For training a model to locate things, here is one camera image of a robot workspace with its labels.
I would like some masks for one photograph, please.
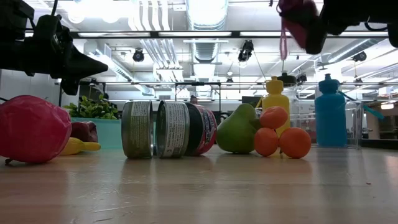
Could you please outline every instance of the pear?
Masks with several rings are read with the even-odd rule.
[[[217,145],[224,151],[248,154],[254,150],[254,135],[261,127],[253,106],[243,103],[217,128]]]

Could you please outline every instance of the air duct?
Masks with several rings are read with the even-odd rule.
[[[314,55],[310,58],[310,60],[315,60],[317,58],[322,58],[321,63],[323,65],[328,65],[332,63],[342,62],[348,58],[351,58],[358,53],[382,42],[384,39],[366,39],[366,40],[355,40],[352,43],[344,46],[343,48],[337,50],[336,52],[329,55],[322,55],[321,57],[318,55]],[[296,73],[296,71],[305,71],[310,68],[313,63],[307,61],[294,68],[291,73]]]
[[[98,59],[100,62],[105,63],[110,70],[122,76],[128,82],[138,82],[138,80],[135,80],[132,77],[132,74],[128,71],[128,69],[124,68],[124,66],[121,65],[118,61],[112,59],[112,49],[108,45],[104,44],[103,48],[95,50],[95,54],[90,52],[89,55],[94,57],[95,59]],[[134,86],[139,91],[141,91],[142,94],[150,96],[155,95],[155,90],[153,88],[148,88],[146,86],[141,86],[141,85],[134,85]]]
[[[327,58],[327,63],[338,63],[347,58],[354,57],[362,51],[382,42],[384,39],[366,39],[366,40],[355,40],[352,43],[346,45],[342,49],[339,49],[335,53],[332,53]]]
[[[228,0],[185,0],[190,30],[223,30]],[[195,43],[193,51],[198,62],[212,62],[217,56],[216,43]]]

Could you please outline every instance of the pink bag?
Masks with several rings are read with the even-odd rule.
[[[92,121],[73,122],[70,137],[80,139],[83,142],[98,142],[95,123]]]
[[[35,96],[17,96],[0,105],[0,156],[39,164],[67,144],[72,124],[68,112]]]
[[[280,57],[285,60],[287,57],[287,41],[286,30],[288,30],[297,44],[303,48],[307,48],[308,27],[299,22],[311,21],[309,18],[318,16],[317,6],[312,0],[280,0],[278,3],[280,15],[282,16],[282,35],[280,37]]]

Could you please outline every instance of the black camera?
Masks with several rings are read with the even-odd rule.
[[[134,53],[132,59],[135,62],[142,62],[144,60],[144,53],[142,53],[142,49],[136,49],[136,53]]]
[[[247,62],[251,57],[251,52],[254,50],[254,46],[251,40],[245,40],[241,52],[238,55],[240,62]]]
[[[353,60],[354,60],[354,62],[363,62],[363,61],[366,60],[367,57],[368,57],[368,56],[366,55],[365,52],[361,52],[361,53],[359,53],[359,54],[356,54],[356,55],[353,57]]]
[[[0,68],[32,77],[43,73],[61,78],[61,87],[68,95],[77,94],[80,79],[108,70],[107,65],[76,49],[69,28],[61,25],[60,15],[44,15],[35,25],[34,9],[22,0],[1,0],[0,15],[0,49],[7,55],[0,60]],[[32,37],[25,37],[28,20]]]

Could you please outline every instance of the ventilation pipe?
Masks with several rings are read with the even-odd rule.
[[[141,0],[141,3],[142,3],[142,24],[144,25],[145,30],[152,30],[152,27],[149,24],[149,15],[148,15],[149,3],[148,3],[148,0]],[[156,8],[156,12],[155,12],[155,8],[153,8],[152,16],[154,16],[154,14],[157,14],[157,8]],[[157,42],[157,40],[152,39],[152,40],[146,40],[146,41],[150,42],[150,45],[148,44],[148,47],[150,47],[151,50],[153,51],[153,53],[155,53],[155,58],[162,63],[164,68],[168,68],[169,64],[167,63],[167,60],[164,57],[163,51],[160,48],[159,43]]]
[[[355,40],[352,43],[344,46],[343,48],[337,50],[336,52],[329,55],[322,55],[322,64],[328,65],[333,63],[342,62],[348,58],[351,58],[362,51],[375,46],[376,44],[382,42],[384,39],[366,39],[366,40]],[[319,56],[314,55],[310,60],[314,60]],[[298,70],[306,70],[310,68],[313,64],[310,62],[304,62],[298,67],[294,68],[291,73],[295,73]]]
[[[135,80],[132,77],[132,74],[128,71],[128,69],[124,68],[123,65],[121,65],[118,61],[112,59],[112,49],[104,44],[104,47],[101,49],[96,49],[95,54],[89,52],[89,55],[94,57],[95,59],[98,59],[99,61],[105,63],[110,70],[112,70],[114,73],[122,76],[125,78],[128,82],[138,82],[138,80]],[[155,90],[153,88],[148,88],[146,86],[142,85],[134,85],[139,91],[142,92],[142,94],[145,95],[150,95],[154,96],[155,95]]]
[[[141,25],[141,12],[140,12],[140,5],[139,0],[131,0],[132,2],[132,16],[129,18],[129,27],[131,30],[139,30],[143,31],[144,28]],[[148,52],[148,55],[155,63],[157,68],[163,68],[164,64],[160,61],[157,57],[156,51],[154,51],[152,44],[149,40],[139,40],[143,48]]]
[[[161,0],[162,2],[162,26],[164,30],[170,30],[169,26],[169,5],[167,4],[167,0]],[[166,53],[170,61],[173,61],[175,68],[180,68],[180,64],[178,62],[177,54],[175,53],[174,43],[172,39],[162,40],[163,46],[166,48]]]
[[[223,30],[228,0],[185,0],[190,30]],[[193,51],[198,62],[212,62],[219,44],[195,43]]]

